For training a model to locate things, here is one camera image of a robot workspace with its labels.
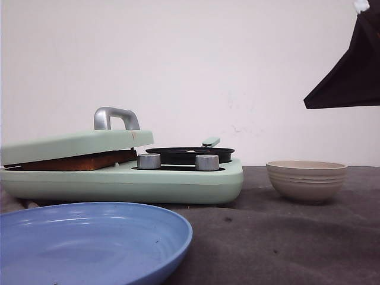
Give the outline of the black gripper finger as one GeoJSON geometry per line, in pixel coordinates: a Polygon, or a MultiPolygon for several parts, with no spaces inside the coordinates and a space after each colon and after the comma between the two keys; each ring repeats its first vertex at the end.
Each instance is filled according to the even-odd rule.
{"type": "Polygon", "coordinates": [[[355,1],[348,50],[304,98],[308,109],[379,105],[379,1],[355,1]]]}

